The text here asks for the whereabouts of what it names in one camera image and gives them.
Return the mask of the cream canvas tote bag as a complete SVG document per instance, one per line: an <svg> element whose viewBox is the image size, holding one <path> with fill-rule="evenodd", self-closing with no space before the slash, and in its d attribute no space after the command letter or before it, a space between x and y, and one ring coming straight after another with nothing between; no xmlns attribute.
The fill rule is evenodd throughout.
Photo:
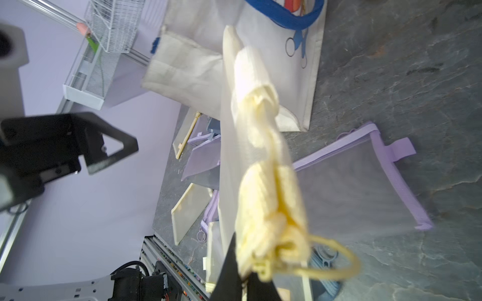
<svg viewBox="0 0 482 301"><path fill-rule="evenodd" d="M143 87L221 119L259 88L279 102L278 128L310 127L326 1L169 1Z"/></svg>

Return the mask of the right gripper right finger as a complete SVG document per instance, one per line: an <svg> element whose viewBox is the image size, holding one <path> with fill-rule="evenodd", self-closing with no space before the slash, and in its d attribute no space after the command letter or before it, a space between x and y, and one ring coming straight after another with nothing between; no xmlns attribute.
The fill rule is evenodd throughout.
<svg viewBox="0 0 482 301"><path fill-rule="evenodd" d="M248 301L281 301L272 282L262 282L257 273L251 273L247 280Z"/></svg>

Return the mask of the artificial pink tulip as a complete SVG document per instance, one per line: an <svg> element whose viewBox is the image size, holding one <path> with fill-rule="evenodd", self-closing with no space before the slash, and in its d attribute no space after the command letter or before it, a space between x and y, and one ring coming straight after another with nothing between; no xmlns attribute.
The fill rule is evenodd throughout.
<svg viewBox="0 0 482 301"><path fill-rule="evenodd" d="M76 27L77 27L77 30L82 35L85 36L85 38L88 41L88 44L91 47L91 49L93 50L93 52L96 53L97 50L99 49L99 44L96 41L94 41L94 39L92 38L92 34L91 34L91 31L88 28L88 26L85 23L77 23Z"/></svg>

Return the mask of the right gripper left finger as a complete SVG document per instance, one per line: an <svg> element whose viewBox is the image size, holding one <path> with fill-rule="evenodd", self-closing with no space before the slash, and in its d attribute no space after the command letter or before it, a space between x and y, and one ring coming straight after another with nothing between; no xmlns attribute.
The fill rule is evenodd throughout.
<svg viewBox="0 0 482 301"><path fill-rule="evenodd" d="M242 281L235 254L236 233L233 234L211 301L241 301Z"/></svg>

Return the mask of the yellow mesh pouch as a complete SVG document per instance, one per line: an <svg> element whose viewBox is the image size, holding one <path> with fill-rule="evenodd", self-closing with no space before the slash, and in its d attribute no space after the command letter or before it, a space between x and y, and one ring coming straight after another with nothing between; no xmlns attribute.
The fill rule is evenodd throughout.
<svg viewBox="0 0 482 301"><path fill-rule="evenodd" d="M173 238L179 245L213 196L213 189L191 183L171 210Z"/></svg>
<svg viewBox="0 0 482 301"><path fill-rule="evenodd" d="M190 139L193 129L195 128L201 113L190 108L185 115L178 134L173 141L174 155L176 159L180 159L185 146Z"/></svg>
<svg viewBox="0 0 482 301"><path fill-rule="evenodd" d="M360 271L358 257L335 240L311 235L298 180L276 124L279 97L258 51L244 46L234 27L223 32L223 64L230 96L223 130L228 169L237 199L234 226L238 274L257 273L269 282L277 273L315 280L345 280ZM323 270L307 266L314 244L326 245L350 264Z"/></svg>

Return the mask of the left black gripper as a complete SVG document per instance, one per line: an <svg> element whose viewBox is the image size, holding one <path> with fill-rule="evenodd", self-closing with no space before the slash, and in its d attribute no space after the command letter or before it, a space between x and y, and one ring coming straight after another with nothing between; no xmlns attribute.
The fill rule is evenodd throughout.
<svg viewBox="0 0 482 301"><path fill-rule="evenodd" d="M139 151L138 140L92 112L1 122L1 210L43 194L45 185L81 171L90 175Z"/></svg>

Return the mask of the purple mesh pouch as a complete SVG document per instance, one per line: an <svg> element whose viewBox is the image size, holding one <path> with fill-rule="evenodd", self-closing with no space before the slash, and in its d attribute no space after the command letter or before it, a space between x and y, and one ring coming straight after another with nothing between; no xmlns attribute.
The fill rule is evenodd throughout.
<svg viewBox="0 0 482 301"><path fill-rule="evenodd" d="M407 137L386 145L369 122L296 161L309 232L350 243L431 230L433 222L395 165L415 153Z"/></svg>
<svg viewBox="0 0 482 301"><path fill-rule="evenodd" d="M184 168L182 181L219 167L221 162L221 135L193 148Z"/></svg>

